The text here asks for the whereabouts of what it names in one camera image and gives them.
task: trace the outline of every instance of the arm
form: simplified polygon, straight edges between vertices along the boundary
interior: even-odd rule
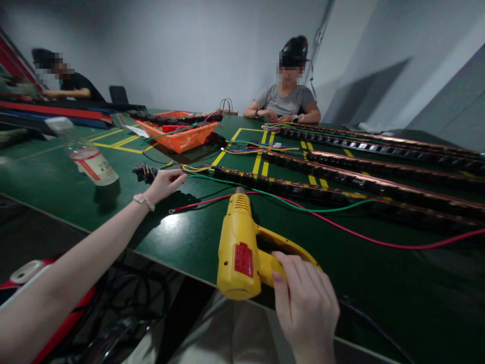
[[[180,169],[160,171],[143,195],[156,204],[186,179]],[[0,362],[31,362],[126,248],[148,212],[146,205],[131,202],[0,310]]]
[[[297,364],[335,364],[333,337],[340,309],[330,279],[299,256],[273,255],[288,279],[273,271],[276,313]]]
[[[301,124],[316,124],[319,123],[322,115],[318,109],[317,103],[312,102],[304,108],[305,113],[298,115],[298,122]]]
[[[305,111],[304,114],[298,115],[298,123],[301,124],[316,124],[320,122],[322,118],[320,114],[320,110],[318,109],[317,103],[314,101],[306,108],[303,109]],[[278,121],[280,122],[293,122],[293,115],[283,115],[281,116]]]
[[[258,105],[256,100],[254,100],[247,109],[244,110],[244,113],[242,114],[244,117],[248,117],[251,119],[256,118],[256,111],[261,109],[261,106]]]
[[[267,117],[270,120],[276,120],[278,118],[274,110],[261,110],[256,101],[253,101],[253,103],[250,104],[246,110],[244,110],[243,116],[251,119],[255,119],[256,117]]]
[[[42,94],[49,99],[74,97],[76,99],[90,99],[91,91],[88,88],[79,90],[44,90]]]

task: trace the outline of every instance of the plastic water bottle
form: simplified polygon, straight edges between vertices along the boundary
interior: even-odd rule
[[[45,123],[62,139],[64,150],[78,170],[87,174],[96,186],[110,185],[119,178],[100,150],[84,139],[68,118],[50,118]]]

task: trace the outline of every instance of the orange plastic basket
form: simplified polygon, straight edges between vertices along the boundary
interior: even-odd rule
[[[184,116],[188,116],[190,115],[190,113],[184,111],[171,111],[155,115],[178,119]],[[141,121],[137,119],[135,119],[135,122],[137,124],[140,124],[143,130],[146,131],[150,137],[156,137],[157,135],[160,135],[154,140],[156,140],[157,143],[177,153],[183,153],[204,144],[207,137],[210,135],[210,133],[214,132],[217,125],[217,122],[210,122],[209,125],[202,125],[195,129],[181,131],[170,135],[164,135],[161,130],[157,129],[156,124],[150,123],[149,121]]]

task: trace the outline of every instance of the gray t-shirt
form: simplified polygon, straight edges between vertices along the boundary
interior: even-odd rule
[[[315,99],[307,87],[300,85],[284,98],[279,94],[278,85],[274,84],[261,92],[254,101],[260,108],[273,109],[278,116],[282,116],[298,114],[300,107],[305,109],[309,104],[315,102]]]

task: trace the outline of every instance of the green workbench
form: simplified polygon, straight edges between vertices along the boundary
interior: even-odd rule
[[[228,139],[237,134],[238,139],[263,141],[265,138],[265,142],[269,142],[270,138],[274,138],[276,142],[302,146],[300,142],[264,133],[261,125],[260,121],[225,116],[216,132]],[[146,162],[157,166],[157,163],[141,153],[144,148],[140,145],[141,139],[132,137],[133,132],[85,127],[78,129],[87,139],[97,143],[119,174],[117,183],[96,187],[87,176],[77,171],[60,140],[32,140],[0,151],[4,157],[0,164],[0,192],[91,232],[128,204],[134,194],[148,187],[137,182],[136,175],[131,172],[132,165]],[[306,147],[348,153],[335,147]],[[174,160],[192,165],[213,163],[217,159],[220,166],[257,171],[274,178],[303,183],[325,184],[318,178],[312,181],[312,177],[305,174],[257,161],[254,154],[225,154],[220,158],[220,152],[214,146],[201,146],[177,155],[155,147],[147,150],[147,155],[164,163]],[[371,153],[351,153],[356,157],[389,160]],[[412,162],[401,162],[413,165]],[[483,201],[466,192],[457,194],[436,186],[394,180]],[[337,184],[328,184],[342,188]],[[232,187],[228,185],[189,179],[179,191],[160,203],[154,213],[148,215],[129,247],[150,259],[214,285],[219,236],[228,200],[175,214],[168,211],[230,193]],[[485,329],[483,249],[470,244],[425,251],[388,248],[359,239],[269,197],[251,195],[250,199],[256,223],[308,250],[330,276],[337,294],[345,294],[356,301],[417,362],[483,362],[485,348],[480,340]],[[309,208],[334,207],[298,202]],[[431,243],[449,237],[370,217],[364,208],[359,207],[326,217],[361,234],[395,244]],[[273,299],[271,289],[265,288],[257,301],[271,307]],[[341,316],[337,336],[339,340],[404,362],[392,346],[359,319],[348,314]]]

